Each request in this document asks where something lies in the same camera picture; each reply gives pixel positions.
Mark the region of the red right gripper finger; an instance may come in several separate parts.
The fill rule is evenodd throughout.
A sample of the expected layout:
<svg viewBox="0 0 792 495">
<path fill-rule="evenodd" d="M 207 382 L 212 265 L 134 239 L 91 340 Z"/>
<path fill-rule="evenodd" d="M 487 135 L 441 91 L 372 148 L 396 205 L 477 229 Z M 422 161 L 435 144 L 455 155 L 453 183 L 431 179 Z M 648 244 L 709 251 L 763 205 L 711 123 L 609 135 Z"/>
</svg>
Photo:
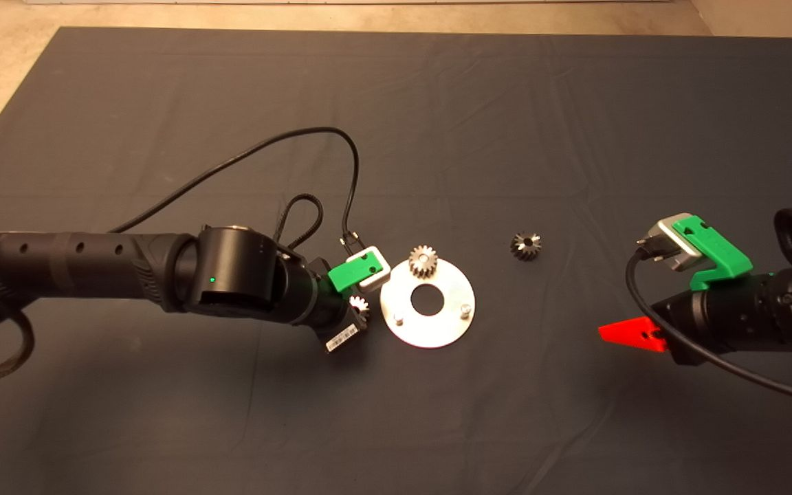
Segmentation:
<svg viewBox="0 0 792 495">
<path fill-rule="evenodd" d="M 669 351 L 661 329 L 650 318 L 632 318 L 602 325 L 598 335 L 605 342 L 651 352 Z"/>
</svg>

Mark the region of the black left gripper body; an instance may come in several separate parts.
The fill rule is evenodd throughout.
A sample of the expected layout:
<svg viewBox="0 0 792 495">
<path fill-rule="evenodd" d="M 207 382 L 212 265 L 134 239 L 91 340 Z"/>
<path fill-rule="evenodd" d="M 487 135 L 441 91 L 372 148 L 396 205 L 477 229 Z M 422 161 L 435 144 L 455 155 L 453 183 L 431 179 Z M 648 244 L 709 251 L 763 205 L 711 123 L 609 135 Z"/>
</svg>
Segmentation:
<svg viewBox="0 0 792 495">
<path fill-rule="evenodd" d="M 342 350 L 368 329 L 371 308 L 354 289 L 337 291 L 330 276 L 318 276 L 318 289 L 304 325 L 312 329 L 327 353 Z"/>
</svg>

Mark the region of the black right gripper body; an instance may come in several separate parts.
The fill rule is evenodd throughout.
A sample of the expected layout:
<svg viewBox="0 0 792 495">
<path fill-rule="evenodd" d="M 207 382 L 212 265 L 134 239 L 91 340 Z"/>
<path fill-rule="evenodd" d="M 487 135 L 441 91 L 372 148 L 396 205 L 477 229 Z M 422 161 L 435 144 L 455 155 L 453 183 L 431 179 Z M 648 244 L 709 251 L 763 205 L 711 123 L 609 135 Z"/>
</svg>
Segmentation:
<svg viewBox="0 0 792 495">
<path fill-rule="evenodd" d="M 708 351 L 792 352 L 792 270 L 720 280 L 652 305 Z"/>
</svg>

